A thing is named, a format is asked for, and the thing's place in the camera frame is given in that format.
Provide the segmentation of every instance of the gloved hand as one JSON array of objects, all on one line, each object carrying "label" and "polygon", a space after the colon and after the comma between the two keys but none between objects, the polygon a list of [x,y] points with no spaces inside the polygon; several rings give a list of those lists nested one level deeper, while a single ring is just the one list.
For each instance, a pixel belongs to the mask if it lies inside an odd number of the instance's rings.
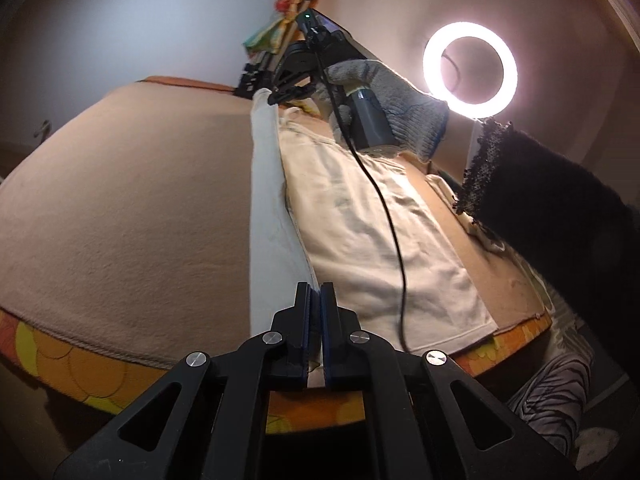
[{"label": "gloved hand", "polygon": [[[425,94],[383,63],[371,59],[353,59],[330,66],[329,82],[355,88],[367,86],[378,98],[391,131],[403,150],[409,150],[425,162],[435,152],[449,118],[444,101]],[[351,110],[333,89],[344,126],[351,124]],[[334,139],[345,145],[324,85],[313,96],[322,116],[329,121]]]}]

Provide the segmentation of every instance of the cream towel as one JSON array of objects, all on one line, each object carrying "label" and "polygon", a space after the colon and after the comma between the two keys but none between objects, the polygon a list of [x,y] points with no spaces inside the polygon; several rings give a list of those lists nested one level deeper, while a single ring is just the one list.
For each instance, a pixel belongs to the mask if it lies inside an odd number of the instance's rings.
[{"label": "cream towel", "polygon": [[[334,282],[340,306],[399,348],[401,277],[380,200],[351,153],[333,139],[281,120],[287,197],[318,282]],[[412,352],[458,352],[497,325],[404,168],[363,156],[385,196],[406,267],[405,331]]]}]

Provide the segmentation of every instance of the zebra print fabric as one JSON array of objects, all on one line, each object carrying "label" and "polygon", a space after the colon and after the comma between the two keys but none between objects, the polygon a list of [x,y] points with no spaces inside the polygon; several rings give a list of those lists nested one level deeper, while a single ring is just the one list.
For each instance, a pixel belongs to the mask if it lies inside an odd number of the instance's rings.
[{"label": "zebra print fabric", "polygon": [[549,361],[507,402],[510,410],[565,456],[578,436],[590,362],[569,352]]}]

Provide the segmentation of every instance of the colorful cloth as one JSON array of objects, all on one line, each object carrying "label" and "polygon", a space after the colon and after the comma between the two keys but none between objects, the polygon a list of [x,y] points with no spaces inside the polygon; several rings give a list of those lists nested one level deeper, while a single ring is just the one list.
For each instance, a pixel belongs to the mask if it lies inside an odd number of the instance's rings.
[{"label": "colorful cloth", "polygon": [[299,12],[305,8],[315,6],[317,0],[276,0],[275,12],[271,16],[268,25],[258,30],[244,44],[249,59],[252,59],[259,52],[269,52],[277,54],[282,46],[284,35]]}]

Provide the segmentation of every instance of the white cloth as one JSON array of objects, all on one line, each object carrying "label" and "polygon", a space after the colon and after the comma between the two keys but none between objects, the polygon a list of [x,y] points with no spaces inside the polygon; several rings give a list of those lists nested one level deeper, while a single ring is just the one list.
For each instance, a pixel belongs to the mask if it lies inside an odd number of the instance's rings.
[{"label": "white cloth", "polygon": [[250,303],[251,334],[266,332],[273,315],[293,305],[298,282],[318,282],[286,207],[286,186],[278,146],[278,107],[271,91],[254,94],[251,131]]},{"label": "white cloth", "polygon": [[[287,196],[318,281],[334,282],[340,306],[399,348],[401,277],[380,200],[350,152],[289,117],[280,124]],[[412,352],[454,353],[492,334],[496,323],[404,168],[388,159],[362,160],[399,237]]]}]

